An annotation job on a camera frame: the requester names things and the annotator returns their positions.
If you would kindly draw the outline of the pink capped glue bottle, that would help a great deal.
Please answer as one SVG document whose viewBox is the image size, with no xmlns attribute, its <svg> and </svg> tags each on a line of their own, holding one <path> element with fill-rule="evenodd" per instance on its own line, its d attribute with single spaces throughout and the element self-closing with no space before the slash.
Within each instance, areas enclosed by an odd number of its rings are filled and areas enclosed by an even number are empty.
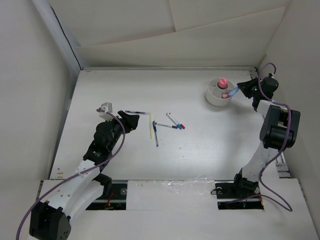
<svg viewBox="0 0 320 240">
<path fill-rule="evenodd" d="M 218 83 L 217 83 L 217 87 L 224 90 L 228 88 L 228 80 L 226 78 L 221 78 Z"/>
</svg>

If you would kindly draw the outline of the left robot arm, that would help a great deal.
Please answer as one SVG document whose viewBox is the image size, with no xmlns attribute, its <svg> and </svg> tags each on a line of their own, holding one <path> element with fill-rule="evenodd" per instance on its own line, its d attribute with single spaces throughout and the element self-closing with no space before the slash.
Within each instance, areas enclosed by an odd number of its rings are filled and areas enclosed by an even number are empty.
<svg viewBox="0 0 320 240">
<path fill-rule="evenodd" d="M 107 198 L 112 191 L 112 179 L 102 173 L 120 138 L 135 130 L 139 115 L 120 110 L 117 116 L 99 108 L 104 122 L 97 125 L 93 141 L 74 174 L 57 184 L 49 199 L 39 199 L 30 211 L 29 234 L 38 240 L 66 240 L 72 230 L 72 222 L 94 200 Z"/>
</svg>

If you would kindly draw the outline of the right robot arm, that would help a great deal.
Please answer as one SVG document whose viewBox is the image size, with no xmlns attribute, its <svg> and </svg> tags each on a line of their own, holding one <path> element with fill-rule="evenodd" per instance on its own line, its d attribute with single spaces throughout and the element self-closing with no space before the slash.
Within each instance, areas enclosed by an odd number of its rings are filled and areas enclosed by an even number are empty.
<svg viewBox="0 0 320 240">
<path fill-rule="evenodd" d="M 253 99 L 252 107 L 263 116 L 259 133 L 259 146 L 249 163 L 234 177 L 231 191 L 237 197 L 255 192 L 261 180 L 261 172 L 273 159 L 272 154 L 281 154 L 291 148 L 297 139 L 301 113 L 288 106 L 272 101 L 279 83 L 270 74 L 262 80 L 258 78 L 237 84 L 245 97 Z"/>
</svg>

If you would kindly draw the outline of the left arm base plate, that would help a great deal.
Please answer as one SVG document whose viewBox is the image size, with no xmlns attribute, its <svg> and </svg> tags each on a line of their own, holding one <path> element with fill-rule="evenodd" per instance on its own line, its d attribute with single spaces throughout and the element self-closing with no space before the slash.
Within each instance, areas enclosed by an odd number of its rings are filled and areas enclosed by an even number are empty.
<svg viewBox="0 0 320 240">
<path fill-rule="evenodd" d="M 101 196 L 94 200 L 87 211 L 122 211 L 126 210 L 128 183 L 126 181 L 113 182 L 108 196 Z"/>
</svg>

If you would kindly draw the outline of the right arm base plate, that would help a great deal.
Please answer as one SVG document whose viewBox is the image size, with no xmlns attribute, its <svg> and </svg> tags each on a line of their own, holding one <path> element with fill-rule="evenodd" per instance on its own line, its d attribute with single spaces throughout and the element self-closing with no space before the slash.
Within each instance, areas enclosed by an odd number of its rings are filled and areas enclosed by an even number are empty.
<svg viewBox="0 0 320 240">
<path fill-rule="evenodd" d="M 210 192 L 216 196 L 219 210 L 263 210 L 259 193 L 246 188 L 236 188 L 232 181 L 216 181 Z"/>
</svg>

